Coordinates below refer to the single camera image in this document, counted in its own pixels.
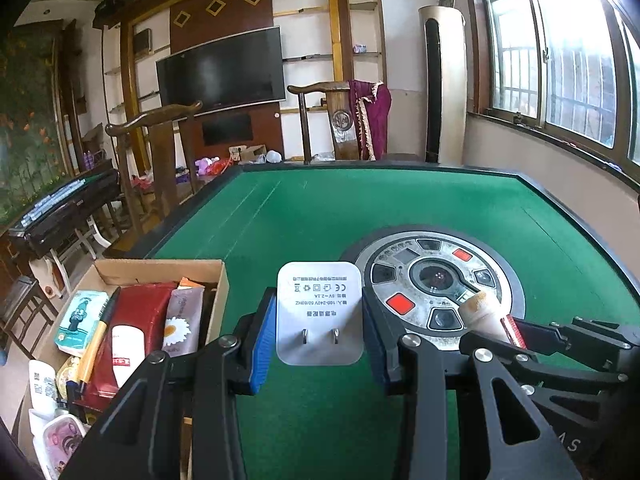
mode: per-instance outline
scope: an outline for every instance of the chair backrest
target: chair backrest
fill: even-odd
[[[327,81],[309,86],[287,86],[287,90],[298,96],[300,125],[302,126],[302,149],[305,162],[311,160],[309,122],[306,116],[305,95],[313,92],[326,94],[326,108],[329,113],[332,141],[336,160],[357,160],[360,158],[353,115],[349,107],[348,81]]]
[[[136,115],[124,124],[108,124],[104,131],[110,137],[118,139],[118,170],[120,171],[124,195],[131,214],[133,229],[139,236],[143,235],[142,224],[137,213],[137,206],[133,198],[133,188],[127,164],[127,150],[125,138],[137,128],[146,126],[149,145],[151,147],[151,165],[154,171],[154,193],[156,196],[157,213],[160,218],[168,215],[178,204],[178,190],[175,182],[175,143],[173,121],[185,119],[187,123],[193,121],[193,115],[202,108],[202,101],[190,106],[167,105]],[[184,158],[189,169],[191,190],[198,190],[198,177],[195,169],[193,145],[188,132],[191,127],[180,128],[180,140]]]

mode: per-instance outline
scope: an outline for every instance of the wall mural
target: wall mural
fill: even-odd
[[[53,104],[55,36],[29,25],[0,44],[0,226],[68,179]]]

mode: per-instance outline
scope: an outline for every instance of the cardboard box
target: cardboard box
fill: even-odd
[[[240,162],[254,162],[261,155],[267,154],[267,147],[264,144],[249,146],[240,151]]]
[[[246,149],[245,144],[243,144],[242,146],[229,146],[229,156],[231,157],[231,160],[239,162],[240,152],[244,149]]]
[[[220,325],[229,292],[225,264],[222,260],[97,260],[80,279],[70,298],[73,297],[76,290],[103,290],[111,294],[119,285],[177,283],[184,276],[194,282],[218,284],[208,323],[208,343],[220,335]],[[56,371],[69,358],[69,355],[61,352],[53,342],[53,334],[60,326],[69,301],[70,299],[66,301],[50,332],[43,338],[40,347],[34,353],[36,359],[50,364]],[[18,446],[28,460],[37,463],[38,459],[33,450],[33,436],[29,426],[29,408],[31,408],[31,394],[27,386],[22,407],[17,414],[20,418]]]

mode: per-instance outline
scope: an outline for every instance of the red button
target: red button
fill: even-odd
[[[400,314],[400,316],[404,316],[404,314],[409,312],[415,306],[413,301],[399,292],[386,300],[386,304]]]
[[[473,258],[473,255],[467,253],[464,249],[456,249],[453,251],[453,255],[459,257],[463,262],[468,262]]]

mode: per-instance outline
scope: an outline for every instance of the white bottle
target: white bottle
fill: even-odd
[[[58,407],[56,371],[42,361],[29,361],[31,405],[42,418],[51,420]]]
[[[114,326],[111,329],[111,354],[113,375],[121,388],[145,360],[145,334],[134,326]]]

